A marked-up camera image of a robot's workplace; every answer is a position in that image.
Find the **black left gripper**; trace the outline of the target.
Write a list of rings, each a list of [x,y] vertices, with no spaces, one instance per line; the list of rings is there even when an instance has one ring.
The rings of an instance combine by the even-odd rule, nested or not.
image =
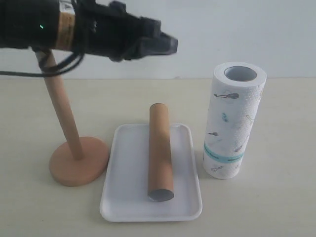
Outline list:
[[[76,0],[74,8],[88,27],[88,54],[120,62],[177,53],[178,39],[161,32],[160,21],[128,13],[123,2]]]

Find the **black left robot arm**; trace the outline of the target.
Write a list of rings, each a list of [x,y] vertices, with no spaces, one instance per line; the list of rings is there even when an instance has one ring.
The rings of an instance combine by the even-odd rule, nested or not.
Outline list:
[[[172,55],[178,40],[161,22],[137,17],[120,1],[3,0],[0,45],[5,48],[57,49],[103,56],[114,62]]]

